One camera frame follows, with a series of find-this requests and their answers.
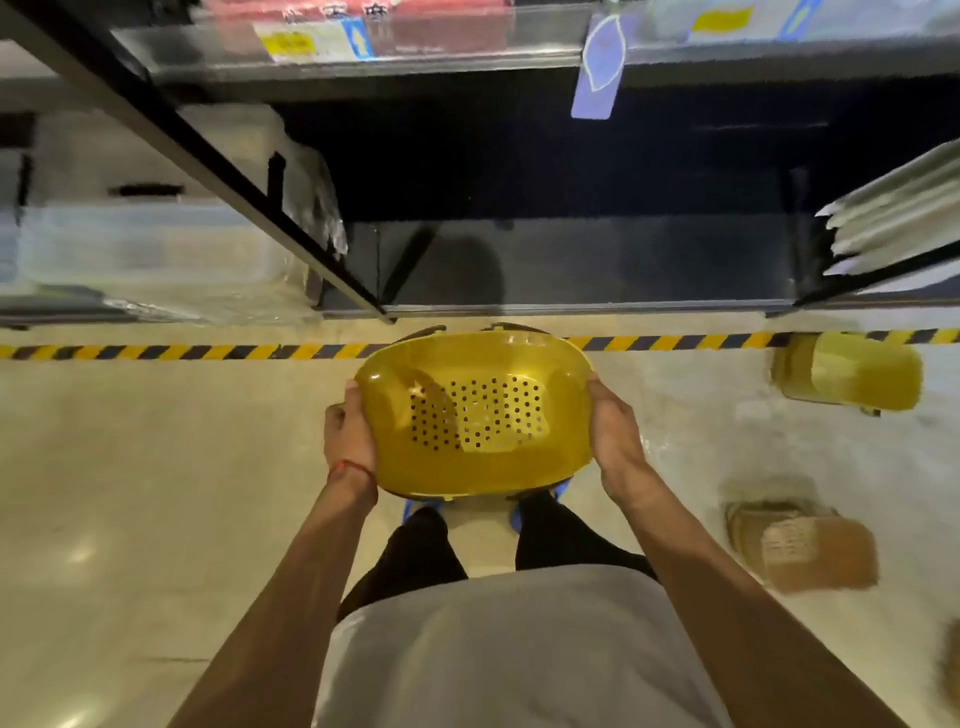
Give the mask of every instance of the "grey t-shirt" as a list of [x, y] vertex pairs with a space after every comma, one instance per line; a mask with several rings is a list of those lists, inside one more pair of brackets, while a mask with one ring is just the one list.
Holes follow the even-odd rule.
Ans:
[[444, 584], [333, 631], [318, 728], [732, 728], [666, 592], [569, 566]]

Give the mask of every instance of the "yellow plastic basket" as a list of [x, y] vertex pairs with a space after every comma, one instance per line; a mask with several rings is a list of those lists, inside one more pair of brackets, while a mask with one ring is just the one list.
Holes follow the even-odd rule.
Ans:
[[580, 350], [509, 324], [444, 329], [391, 344], [356, 375], [385, 490], [443, 499], [514, 493], [590, 461], [591, 367]]

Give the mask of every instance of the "yellow and black caution tape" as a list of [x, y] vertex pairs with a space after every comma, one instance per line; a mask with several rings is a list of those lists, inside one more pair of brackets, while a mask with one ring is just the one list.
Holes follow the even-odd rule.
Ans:
[[[899, 344], [960, 343], [960, 328], [852, 332]], [[687, 352], [778, 349], [790, 332], [665, 334], [662, 336], [569, 336], [584, 352]], [[365, 359], [388, 344], [115, 344], [31, 347], [0, 345], [0, 359], [13, 361], [253, 361], [265, 359]]]

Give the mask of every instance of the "polished concrete floor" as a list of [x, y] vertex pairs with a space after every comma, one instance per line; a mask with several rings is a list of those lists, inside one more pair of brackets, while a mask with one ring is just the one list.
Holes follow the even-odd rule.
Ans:
[[[550, 317], [561, 335], [960, 325], [949, 310]], [[0, 332], [0, 345], [385, 342], [437, 323], [301, 328], [167, 326]], [[452, 328], [487, 320], [458, 319]], [[784, 603], [911, 726], [957, 721], [938, 693], [943, 633], [960, 617], [960, 345], [920, 347], [924, 399], [865, 417], [782, 398], [771, 354], [590, 355], [632, 404], [649, 456], [723, 539], [721, 505], [807, 495], [876, 534], [880, 584]], [[0, 361], [0, 713], [6, 728], [154, 728], [263, 586], [324, 480], [324, 408], [356, 360]], [[636, 550], [592, 464], [565, 502]], [[350, 581], [378, 556], [402, 501], [382, 495]], [[498, 500], [447, 510], [468, 572], [512, 567]]]

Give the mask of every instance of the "red product package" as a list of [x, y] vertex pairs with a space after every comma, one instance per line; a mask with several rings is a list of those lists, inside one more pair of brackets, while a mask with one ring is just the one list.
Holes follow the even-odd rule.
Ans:
[[496, 52], [507, 47], [514, 26], [511, 0], [205, 0], [204, 6], [215, 23], [363, 17], [378, 57]]

